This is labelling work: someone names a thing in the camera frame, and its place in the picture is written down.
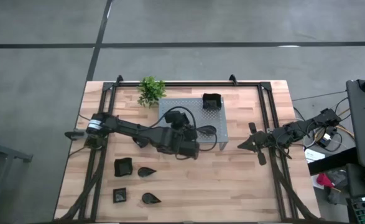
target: concrete floor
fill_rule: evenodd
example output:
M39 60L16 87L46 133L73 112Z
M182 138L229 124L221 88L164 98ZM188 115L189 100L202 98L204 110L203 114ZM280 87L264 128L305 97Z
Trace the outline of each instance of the concrete floor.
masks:
M0 1L0 44L94 43L106 0ZM114 0L103 42L365 41L365 0ZM16 162L0 223L52 219L93 49L0 49L0 143ZM102 49L93 80L287 80L292 99L365 79L365 47ZM294 101L306 117L345 93ZM340 106L343 110L348 105ZM349 119L343 124L352 130ZM343 144L354 143L344 135ZM321 215L348 221L316 191Z

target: perforated metal platform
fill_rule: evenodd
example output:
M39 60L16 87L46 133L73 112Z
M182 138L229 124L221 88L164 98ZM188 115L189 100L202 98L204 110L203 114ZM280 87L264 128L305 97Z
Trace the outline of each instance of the perforated metal platform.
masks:
M203 100L201 98L179 98L179 99L160 99L159 100L159 118L170 108L174 106L184 106L188 108L196 119L196 126L199 128L204 125L212 125L217 129L217 137L219 142L219 148L224 149L228 142L228 130L226 128L226 115L224 108L224 99L221 99L222 108L218 110L204 110ZM192 117L184 109L175 109L177 111L187 114L190 124L193 124ZM170 127L163 119L159 126ZM214 136L207 136L202 133L198 133L198 143L214 143Z

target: wire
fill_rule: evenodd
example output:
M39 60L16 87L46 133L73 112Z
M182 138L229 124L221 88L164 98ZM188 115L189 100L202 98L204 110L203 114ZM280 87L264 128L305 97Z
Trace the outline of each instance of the wire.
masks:
M334 110L334 112L335 113L337 113L337 108L338 108L338 106L340 105L340 103L342 103L344 100L346 100L346 99L348 99L348 97L346 97L346 98L344 98L344 99L342 99L340 102L338 102L337 104L336 104L336 109Z
M328 96L328 95L333 95L333 94L338 94L338 93L345 93L345 92L346 92L346 90L344 90L344 91L338 91L338 92L334 92L334 93L326 93L326 94L317 95L317 96L309 96L309 97L299 98L299 99L295 99L295 100L292 100L292 101L306 100L306 99L310 99L310 98L316 98L316 97L321 97L321 96Z
M302 116L302 114L301 114L301 112L296 108L296 107L293 107L293 109L298 113L298 115L300 115L300 117L302 118L302 119L300 119L300 118L296 118L297 120L300 120L300 121L305 121L305 118ZM303 142L303 145L304 145L304 147L305 147L305 149L307 148L307 147L309 147L309 146L312 146L314 143L315 143L315 138L313 138L313 141L312 141L312 143L311 144L309 144L309 146L307 146L307 145L305 145L305 138L302 140L302 142Z
M355 140L355 135L354 135L352 132L348 131L348 130L347 130L344 126L342 126L341 124L337 125L337 126L336 126L336 128L338 128L338 129L340 129L340 130L342 130L342 131L346 132L347 134L349 134L349 136L351 136L351 138L352 138L353 140Z
M288 157L289 159L292 159L292 157L289 155L290 153L290 149L287 148L287 152L285 152L281 147L279 147L279 144L278 144L278 140L280 137L282 137L283 135L285 134L288 134L288 132L284 132L283 134L279 135L277 138L276 138L276 148L281 152L283 153L286 157Z
M89 121L90 119L88 119L88 118L86 118L86 117L84 117L83 115L81 115L81 114L78 114L81 118L83 118L83 119L86 119L87 121Z
M85 149L86 147L82 147L81 149L77 149L76 151L69 154L69 157L72 156L74 153L80 152L81 150Z
M293 107L293 109L298 113L298 115L300 115L300 117L305 121L304 116L302 116L302 114L299 112L299 110L296 107Z
M215 148L215 146L218 143L218 136L216 134L217 130L215 129L214 126L207 125L207 126L199 127L199 128L196 129L196 131L198 131L198 132L200 132L202 134L205 134L205 135L209 135L209 136L214 135L214 137L215 137L215 142L214 142L214 144L213 144L213 146L211 148L209 148L209 149L199 149L200 151L202 151L202 152L208 152L208 151L210 151L210 150L212 150L212 149Z
M145 131L145 130L148 130L148 129L150 129L150 128L153 128L156 124L159 124L160 122L161 122L161 120L164 118L164 116L168 113L168 112L170 112L170 111L172 111L172 110L174 110L174 109L177 109L177 108L181 108L181 109L184 109L184 110L186 110L189 114L190 114L190 116L192 117L192 120L193 120L193 127L196 129L196 119L195 119L195 117L194 117L194 115L193 115L193 113L188 109L188 108L186 108L186 107L183 107L183 106L174 106L173 108L170 108L169 110L167 110L154 124L152 124L152 125L150 125L149 127L147 127L147 128L144 128L144 129L141 129L141 130L138 130L138 131Z
M341 115L343 115L345 112L347 112L347 111L349 111L349 108L348 109L346 109L346 110L344 110L343 112L341 112L338 116L341 116Z
M351 116L351 114L349 114L347 117L345 117L345 118L341 119L341 121L344 121L345 119L349 118L350 116Z
M339 136L341 137L340 142L332 140L332 139L330 139L330 140L333 141L333 142L337 142L339 144L339 146L344 146L347 149L348 147L346 147L346 145L343 144L343 137L341 136L341 134L339 134Z

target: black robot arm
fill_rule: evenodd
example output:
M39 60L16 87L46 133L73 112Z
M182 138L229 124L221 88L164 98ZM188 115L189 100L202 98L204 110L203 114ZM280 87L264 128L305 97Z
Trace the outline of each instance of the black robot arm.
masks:
M140 124L123 121L118 116L107 113L94 114L86 129L88 138L86 145L99 148L104 138L110 133L119 133L136 139L145 139L158 152L179 154L197 159L199 144L194 139L186 138L184 132L168 127L146 127Z
M261 149L265 147L274 147L284 153L289 159L291 157L284 152L293 142L299 141L308 135L310 131L328 126L336 126L340 123L341 118L332 109L325 109L314 118L306 121L296 121L285 124L280 128L275 128L269 133L257 131L255 124L250 123L249 127L251 135L249 139L238 145L240 149L247 149L258 153L259 162L261 165L266 164L265 156Z

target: potted plant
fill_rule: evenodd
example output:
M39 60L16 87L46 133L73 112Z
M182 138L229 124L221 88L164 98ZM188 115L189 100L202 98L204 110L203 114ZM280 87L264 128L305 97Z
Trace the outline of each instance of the potted plant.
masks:
M140 105L158 105L159 99L165 96L165 83L162 80L155 81L152 76L145 77L138 86L138 92L141 93L138 99Z

